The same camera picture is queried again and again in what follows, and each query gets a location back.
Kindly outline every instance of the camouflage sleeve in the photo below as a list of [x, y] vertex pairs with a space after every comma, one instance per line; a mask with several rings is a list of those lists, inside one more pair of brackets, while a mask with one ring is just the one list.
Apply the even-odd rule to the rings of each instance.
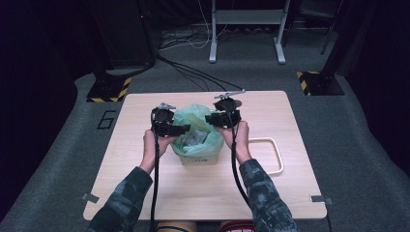
[[287, 205], [280, 199], [274, 182], [256, 159], [249, 159], [239, 167], [247, 188], [256, 231], [298, 231]]
[[104, 206], [96, 213], [87, 232], [132, 231], [152, 183], [150, 175], [136, 167], [115, 188]]

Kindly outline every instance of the transparent plastic bag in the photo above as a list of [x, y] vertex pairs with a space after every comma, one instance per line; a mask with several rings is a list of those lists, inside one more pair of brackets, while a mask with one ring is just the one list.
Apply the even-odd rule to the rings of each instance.
[[223, 136], [205, 121], [205, 115], [210, 114], [211, 110], [201, 104], [191, 104], [175, 111], [173, 125], [190, 124], [190, 131], [171, 143], [175, 154], [180, 157], [204, 158], [220, 153]]

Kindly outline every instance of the person's right hand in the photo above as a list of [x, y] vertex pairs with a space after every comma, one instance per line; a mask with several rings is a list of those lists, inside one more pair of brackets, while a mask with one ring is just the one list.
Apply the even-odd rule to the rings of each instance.
[[[232, 149], [232, 129], [225, 129], [215, 127], [219, 131], [223, 138], [225, 139], [226, 145]], [[238, 132], [236, 135], [236, 159], [239, 164], [252, 158], [249, 151], [249, 126], [248, 122], [241, 121], [237, 126], [235, 126], [234, 131]]]

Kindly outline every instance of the gray floor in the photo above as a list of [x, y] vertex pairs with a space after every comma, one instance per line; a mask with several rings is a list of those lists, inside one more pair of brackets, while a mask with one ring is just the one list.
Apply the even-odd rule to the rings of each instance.
[[[344, 77], [337, 76], [344, 96], [306, 97], [302, 92], [296, 72], [320, 71], [331, 50], [329, 47], [320, 55], [323, 34], [292, 33], [284, 49], [285, 65], [277, 62], [273, 36], [231, 37], [219, 44], [216, 64], [208, 63], [209, 44], [200, 49], [179, 46], [161, 51], [161, 55], [248, 91], [287, 93], [322, 194], [335, 201], [328, 207], [334, 231], [410, 231], [410, 180], [368, 131], [361, 106]], [[116, 110], [109, 114], [116, 119], [122, 105], [85, 102], [94, 80], [89, 74], [76, 82], [78, 99], [72, 114], [1, 222], [0, 231], [83, 231], [87, 227], [88, 221], [82, 217], [85, 201], [80, 197], [91, 191], [112, 134], [112, 128], [97, 127], [106, 110]], [[221, 91], [214, 84], [209, 87]], [[128, 94], [198, 91], [196, 85], [158, 61], [132, 79]], [[303, 231], [329, 231], [325, 219], [298, 223]], [[198, 222], [202, 232], [218, 231], [218, 226], [217, 221]], [[135, 230], [146, 232], [147, 228], [147, 221], [141, 221]]]

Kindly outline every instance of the wooden table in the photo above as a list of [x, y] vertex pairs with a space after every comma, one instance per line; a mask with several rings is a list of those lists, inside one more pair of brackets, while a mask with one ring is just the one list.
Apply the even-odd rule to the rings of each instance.
[[[144, 131], [151, 127], [151, 110], [161, 102], [177, 108], [192, 103], [214, 109], [220, 92], [130, 94], [115, 125], [92, 194], [100, 199], [87, 202], [84, 218], [92, 219], [115, 187], [142, 161]], [[249, 122], [249, 137], [271, 137], [278, 144], [283, 172], [273, 178], [283, 201], [294, 218], [324, 218], [325, 205], [312, 203], [310, 195], [320, 195], [304, 142], [289, 100], [281, 91], [250, 91], [233, 96], [243, 105], [243, 120]], [[269, 143], [250, 144], [251, 153], [268, 172], [279, 169]], [[149, 219], [153, 187], [144, 201], [139, 219]], [[224, 145], [219, 161], [208, 166], [184, 166], [168, 147], [160, 162], [157, 220], [226, 220], [251, 218], [232, 174], [230, 150]]]

